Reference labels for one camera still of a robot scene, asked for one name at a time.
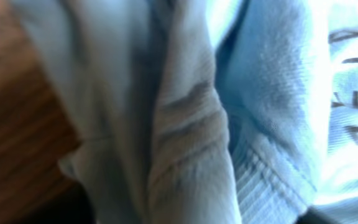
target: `wooden surface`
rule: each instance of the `wooden surface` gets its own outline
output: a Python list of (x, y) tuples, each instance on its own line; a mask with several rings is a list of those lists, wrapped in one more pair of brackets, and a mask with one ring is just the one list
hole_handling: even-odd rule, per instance
[(77, 145), (33, 48), (0, 0), (0, 223), (12, 223), (74, 186), (56, 161)]

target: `brown background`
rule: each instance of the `brown background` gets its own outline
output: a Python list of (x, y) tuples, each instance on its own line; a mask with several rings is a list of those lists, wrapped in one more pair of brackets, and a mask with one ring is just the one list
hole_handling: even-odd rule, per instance
[(56, 161), (78, 145), (7, 0), (0, 0), (0, 223), (73, 188)]

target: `blue fabric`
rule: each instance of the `blue fabric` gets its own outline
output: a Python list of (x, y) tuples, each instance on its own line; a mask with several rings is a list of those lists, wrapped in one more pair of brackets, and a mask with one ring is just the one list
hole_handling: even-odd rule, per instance
[(247, 1), (218, 53), (243, 223), (293, 223), (319, 188), (332, 83), (326, 6)]

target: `wood grain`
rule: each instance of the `wood grain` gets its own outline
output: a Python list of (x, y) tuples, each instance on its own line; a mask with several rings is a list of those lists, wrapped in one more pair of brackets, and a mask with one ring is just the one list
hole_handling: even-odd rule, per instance
[(0, 0), (0, 223), (72, 189), (56, 162), (77, 146), (29, 40)]

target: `wooden floor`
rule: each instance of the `wooden floor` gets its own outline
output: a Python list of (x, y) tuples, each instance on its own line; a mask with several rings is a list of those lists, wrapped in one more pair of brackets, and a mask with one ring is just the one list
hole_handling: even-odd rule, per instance
[(33, 48), (0, 0), (0, 223), (73, 188), (56, 162), (77, 145)]

